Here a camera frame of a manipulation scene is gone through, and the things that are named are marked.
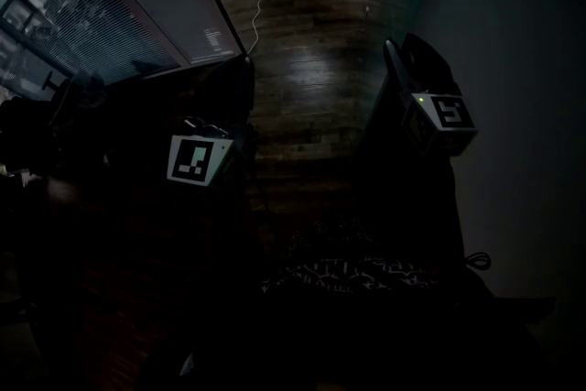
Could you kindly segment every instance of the wooden floor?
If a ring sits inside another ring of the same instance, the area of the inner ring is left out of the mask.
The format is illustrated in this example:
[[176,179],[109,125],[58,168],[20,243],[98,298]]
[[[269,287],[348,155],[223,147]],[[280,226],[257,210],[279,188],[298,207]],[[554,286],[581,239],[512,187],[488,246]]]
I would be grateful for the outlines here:
[[[250,48],[258,0],[222,1]],[[255,174],[231,213],[241,212],[233,232],[254,237],[257,230],[270,257],[282,257],[297,229],[353,207],[348,167],[385,77],[382,39],[405,21],[407,3],[263,0],[252,53]],[[154,155],[159,170],[142,182],[115,175],[73,186],[53,181],[49,197],[37,194],[27,209],[36,214],[27,239],[36,249],[21,261],[30,278],[20,280],[40,296],[55,352],[45,359],[69,377],[63,387],[134,389],[146,358],[230,244],[218,239],[212,201],[170,187],[160,174],[174,116],[185,115],[197,82],[170,92],[153,85],[133,99],[127,134],[142,129],[150,144],[129,145]]]

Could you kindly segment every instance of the gray wall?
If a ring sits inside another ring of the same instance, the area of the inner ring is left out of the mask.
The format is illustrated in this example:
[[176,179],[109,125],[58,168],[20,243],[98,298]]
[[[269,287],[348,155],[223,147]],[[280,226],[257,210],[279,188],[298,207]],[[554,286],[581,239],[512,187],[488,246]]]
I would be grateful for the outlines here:
[[466,251],[496,295],[558,297],[535,328],[577,361],[586,308],[585,0],[422,0],[414,32],[450,63],[481,133],[453,160]]

